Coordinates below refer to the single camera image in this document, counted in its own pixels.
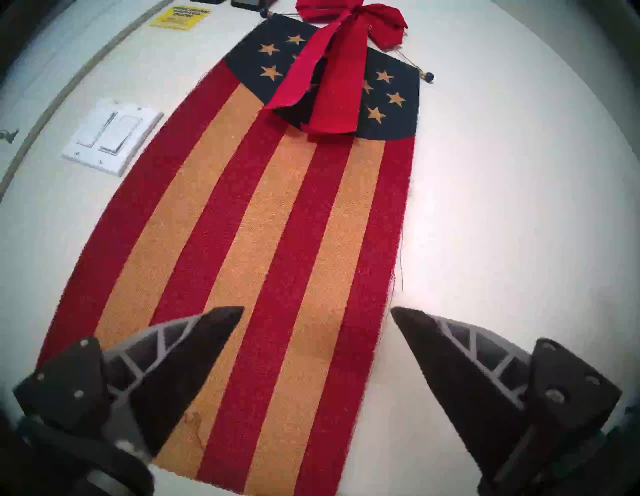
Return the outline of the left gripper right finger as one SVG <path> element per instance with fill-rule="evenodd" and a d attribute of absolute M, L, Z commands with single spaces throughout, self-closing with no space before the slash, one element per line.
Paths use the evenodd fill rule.
<path fill-rule="evenodd" d="M 531 353 L 478 326 L 390 311 L 481 472 L 478 494 L 607 494 L 602 427 L 622 391 L 559 342 Z"/>

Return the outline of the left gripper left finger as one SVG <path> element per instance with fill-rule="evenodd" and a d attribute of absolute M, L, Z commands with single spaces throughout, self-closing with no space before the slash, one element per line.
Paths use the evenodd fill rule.
<path fill-rule="evenodd" d="M 241 317 L 243 306 L 155 324 L 103 350 L 83 337 L 13 389 L 34 432 L 65 450 L 158 455 L 196 398 Z"/>

